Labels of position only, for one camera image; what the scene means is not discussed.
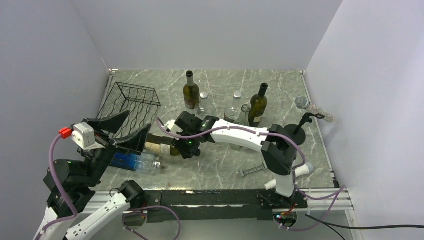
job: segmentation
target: round black base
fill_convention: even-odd
[[[297,127],[298,125],[296,124],[289,124],[284,127],[284,130],[286,130],[287,133],[291,136],[294,143],[296,143],[297,145],[301,145],[306,140],[306,133],[305,133],[305,130],[303,130],[303,128],[300,128],[299,132],[296,135],[294,135],[293,132],[295,131]]]

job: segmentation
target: white tube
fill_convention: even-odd
[[[296,178],[297,178],[302,175],[309,174],[310,172],[312,172],[312,170],[314,170],[314,166],[312,166],[310,162],[307,162],[305,165],[297,168],[294,172],[296,173]],[[274,179],[265,184],[265,189],[270,190],[275,188],[276,186],[277,186],[277,181]]]

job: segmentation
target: marble countertop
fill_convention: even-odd
[[[166,122],[176,119],[186,110],[183,97],[183,87],[187,82],[185,72],[117,70],[113,74],[112,85],[121,82],[155,88],[161,103],[157,116]],[[224,107],[234,91],[241,91],[242,102],[248,103],[258,93],[261,83],[267,83],[269,87],[266,92],[268,106],[259,127],[298,124],[304,114],[294,104],[296,97],[307,95],[298,70],[193,70],[193,73],[200,91],[209,93],[219,118],[224,117]],[[303,129],[306,142],[301,149],[313,165],[313,171],[297,178],[299,187],[333,188],[329,162],[317,125],[307,123]],[[150,132],[164,135],[155,123]],[[259,152],[246,148],[236,151],[224,143],[203,143],[200,149],[201,155],[190,159],[158,156],[165,168],[156,175],[109,167],[101,183],[93,189],[108,191],[120,187],[127,180],[135,180],[145,190],[255,189],[264,188],[265,183],[274,179],[274,174],[268,169],[245,177],[239,174],[239,170],[251,169],[262,163],[263,157]]]

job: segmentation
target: wire basket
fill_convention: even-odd
[[[123,138],[145,124],[152,124],[161,106],[156,90],[151,87],[115,82],[97,115],[106,118],[129,110],[129,116],[112,138]]]

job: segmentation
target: table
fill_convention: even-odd
[[[183,87],[187,83],[185,70],[116,70],[111,84],[128,83],[155,88],[161,107],[157,116],[165,123],[176,119],[186,110]],[[296,108],[295,98],[306,96],[306,86],[298,70],[193,70],[194,81],[200,91],[208,92],[216,107],[217,116],[224,117],[224,107],[231,101],[234,91],[241,91],[242,102],[249,103],[258,93],[261,83],[268,84],[268,106],[259,127],[272,124],[286,126],[298,124],[304,112]],[[313,171],[297,178],[300,188],[334,188],[332,172],[315,119],[303,129],[306,141],[301,145]],[[151,133],[164,135],[153,123]],[[118,188],[124,181],[135,180],[145,190],[232,190],[263,189],[274,179],[268,169],[241,177],[239,170],[257,167],[263,161],[262,154],[243,148],[233,150],[224,143],[203,143],[201,155],[190,159],[181,156],[158,156],[165,167],[160,174],[148,175],[109,167],[96,191]]]

